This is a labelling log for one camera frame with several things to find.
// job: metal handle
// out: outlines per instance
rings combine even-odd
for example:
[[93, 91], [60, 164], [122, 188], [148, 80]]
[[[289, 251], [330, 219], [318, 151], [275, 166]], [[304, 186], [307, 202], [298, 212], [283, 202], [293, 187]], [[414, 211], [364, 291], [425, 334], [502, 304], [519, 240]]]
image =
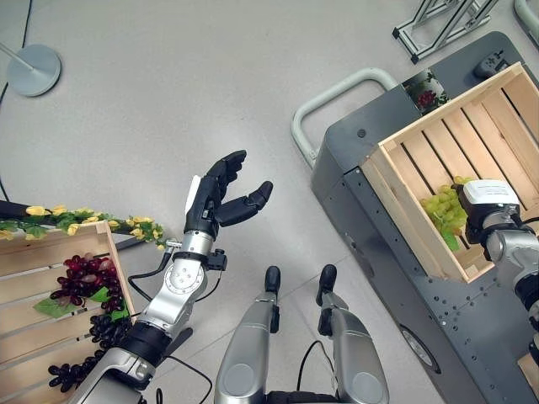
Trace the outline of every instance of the metal handle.
[[291, 122], [292, 137], [294, 138], [294, 141], [302, 152], [302, 155], [305, 157], [305, 160], [310, 168], [314, 167], [319, 148], [315, 150], [303, 132], [303, 118], [309, 115], [312, 111], [327, 104], [332, 99], [346, 93], [351, 88], [354, 88], [358, 84], [367, 80], [373, 80], [380, 83], [380, 85], [384, 87], [386, 91], [398, 85], [397, 80], [395, 80], [388, 72], [376, 67], [367, 67], [366, 69], [361, 69], [351, 76], [348, 76], [343, 81], [338, 82], [331, 88], [319, 94], [317, 97], [307, 101], [294, 113], [294, 117], [292, 118]]

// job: artificial grapes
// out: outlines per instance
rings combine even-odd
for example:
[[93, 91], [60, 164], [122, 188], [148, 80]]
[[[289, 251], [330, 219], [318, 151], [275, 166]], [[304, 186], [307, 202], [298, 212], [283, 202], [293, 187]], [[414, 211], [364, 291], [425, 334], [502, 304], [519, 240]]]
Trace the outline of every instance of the artificial grapes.
[[[465, 184], [472, 179], [456, 176], [454, 181]], [[450, 185], [442, 185], [438, 189], [438, 194], [420, 200], [420, 204], [440, 234], [449, 233], [455, 236], [462, 234], [461, 227], [466, 224], [467, 215], [461, 207], [456, 191]]]

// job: cable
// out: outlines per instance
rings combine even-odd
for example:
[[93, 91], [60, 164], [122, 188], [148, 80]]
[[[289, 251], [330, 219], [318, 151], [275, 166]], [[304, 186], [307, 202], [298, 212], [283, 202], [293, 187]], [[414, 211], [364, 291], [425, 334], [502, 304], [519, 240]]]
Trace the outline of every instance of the cable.
[[[194, 368], [193, 366], [191, 366], [190, 364], [186, 364], [183, 360], [181, 359], [178, 359], [176, 358], [175, 356], [165, 356], [163, 357], [163, 359], [172, 359], [172, 360], [175, 360], [176, 362], [178, 362], [179, 364], [182, 364], [183, 366], [185, 366], [186, 368], [188, 369], [191, 369], [192, 371], [194, 371], [196, 374], [202, 376], [209, 384], [210, 384], [210, 388], [208, 389], [208, 391], [204, 394], [204, 397], [202, 397], [202, 400], [200, 400], [199, 404], [202, 404], [206, 398], [208, 398], [208, 396], [210, 395], [211, 393], [211, 390], [213, 389], [213, 383], [211, 382], [211, 379], [206, 376], [204, 373], [202, 373], [200, 370]], [[157, 389], [156, 392], [155, 392], [155, 400], [156, 400], [156, 403], [157, 404], [163, 404], [163, 392], [161, 391], [161, 389]]]
[[217, 286], [219, 286], [219, 282], [221, 282], [221, 275], [222, 275], [222, 271], [219, 273], [219, 278], [217, 278], [217, 281], [216, 281], [216, 284], [213, 286], [213, 289], [210, 290], [208, 293], [206, 293], [205, 295], [203, 295], [202, 297], [199, 297], [197, 300], [195, 300], [195, 303], [196, 302], [199, 302], [201, 300], [204, 300], [206, 297], [209, 297], [213, 292], [216, 291], [217, 289]]
[[320, 347], [322, 348], [323, 356], [325, 356], [326, 359], [327, 359], [328, 362], [329, 362], [329, 366], [331, 367], [331, 373], [332, 373], [333, 375], [335, 374], [334, 364], [332, 364], [331, 359], [329, 358], [328, 353], [326, 352], [326, 348], [323, 346], [322, 341], [320, 341], [319, 339], [317, 339], [314, 343], [311, 344], [311, 346], [307, 349], [307, 351], [305, 352], [305, 355], [303, 356], [302, 364], [300, 365], [300, 371], [299, 371], [299, 373], [298, 373], [298, 375], [297, 375], [296, 391], [299, 391], [299, 390], [300, 390], [300, 387], [302, 386], [303, 367], [305, 366], [305, 361], [307, 360], [307, 357], [309, 356], [309, 354], [311, 353], [312, 349], [314, 348], [314, 346], [315, 346], [317, 343], [320, 344]]
[[522, 224], [527, 225], [528, 223], [532, 223], [534, 221], [539, 221], [539, 216], [538, 217], [531, 217], [530, 219], [527, 219], [527, 220], [523, 221]]
[[144, 290], [139, 288], [135, 284], [135, 281], [133, 279], [148, 278], [150, 276], [159, 274], [167, 266], [168, 260], [170, 259], [171, 255], [172, 255], [172, 253], [170, 253], [170, 252], [164, 253], [163, 254], [163, 259], [161, 260], [161, 263], [159, 264], [159, 266], [157, 267], [157, 269], [155, 271], [146, 272], [145, 274], [132, 275], [129, 278], [127, 278], [127, 282], [133, 287], [134, 290], [136, 290], [139, 293], [139, 295], [141, 295], [142, 297], [144, 297], [148, 301], [152, 301], [152, 298]]
[[[28, 13], [26, 14], [26, 23], [24, 24], [24, 33], [23, 33], [23, 45], [21, 48], [24, 48], [24, 45], [26, 45], [26, 35], [28, 34], [28, 22], [30, 21], [30, 15], [32, 14], [32, 0], [29, 0], [28, 3]], [[2, 93], [0, 93], [0, 104], [2, 104], [3, 96], [6, 94], [6, 90], [8, 89], [8, 83], [3, 86]], [[8, 193], [6, 192], [6, 189], [3, 187], [2, 183], [2, 177], [0, 177], [0, 189], [2, 190], [2, 194], [4, 199], [9, 202]]]

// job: floor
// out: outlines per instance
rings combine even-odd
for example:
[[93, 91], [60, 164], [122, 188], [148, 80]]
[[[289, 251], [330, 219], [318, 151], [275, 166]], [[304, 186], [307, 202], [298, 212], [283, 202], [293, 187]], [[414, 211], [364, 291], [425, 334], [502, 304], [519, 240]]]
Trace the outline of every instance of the floor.
[[[506, 33], [539, 75], [537, 50], [511, 3], [499, 2], [486, 27], [414, 66], [391, 31], [411, 17], [418, 0], [34, 0], [27, 43], [57, 50], [63, 71], [39, 98], [6, 92], [3, 183], [13, 201], [149, 215], [180, 237], [191, 177], [246, 149], [229, 197], [265, 179], [274, 182], [274, 193], [251, 221], [221, 231], [216, 246], [227, 251], [228, 270], [218, 291], [196, 305], [195, 334], [175, 354], [215, 379], [234, 327], [261, 290], [265, 269], [276, 264], [281, 325], [271, 339], [268, 389], [294, 390], [302, 355], [318, 337], [318, 275], [335, 263], [335, 290], [369, 329], [392, 403], [442, 403], [312, 195], [310, 170], [289, 124], [300, 104], [362, 67], [380, 67], [402, 81], [490, 30]], [[27, 9], [27, 2], [0, 0], [0, 40], [15, 49]], [[0, 55], [0, 79], [7, 63]], [[310, 116], [305, 127], [313, 142], [380, 91], [367, 83]], [[159, 256], [145, 245], [120, 259], [137, 274], [155, 268]], [[215, 275], [209, 276], [213, 284]], [[143, 285], [155, 293], [160, 284], [149, 279]], [[141, 309], [144, 300], [133, 298]], [[149, 402], [157, 387], [167, 402], [198, 402], [206, 389], [198, 375], [169, 362], [157, 370]], [[332, 391], [318, 350], [302, 388]]]

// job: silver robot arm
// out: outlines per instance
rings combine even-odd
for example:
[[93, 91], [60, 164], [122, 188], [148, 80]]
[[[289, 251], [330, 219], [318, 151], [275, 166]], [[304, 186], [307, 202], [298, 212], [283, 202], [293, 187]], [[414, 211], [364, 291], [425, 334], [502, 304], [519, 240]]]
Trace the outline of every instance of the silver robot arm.
[[266, 181], [250, 195], [221, 204], [246, 155], [236, 151], [216, 162], [203, 178], [195, 176], [185, 207], [184, 240], [173, 256], [173, 246], [168, 244], [163, 256], [163, 266], [171, 256], [173, 259], [163, 286], [120, 345], [109, 349], [77, 388], [70, 404], [142, 402], [140, 391], [174, 346], [195, 300], [204, 292], [205, 271], [216, 263], [226, 266], [222, 252], [211, 253], [219, 227], [253, 217], [270, 197], [273, 184]]
[[[484, 248], [485, 258], [498, 268], [499, 282], [512, 289], [539, 332], [539, 241], [520, 219], [515, 191], [505, 182], [482, 179], [456, 187], [468, 218], [466, 237]], [[539, 364], [539, 334], [530, 342], [532, 358]]]

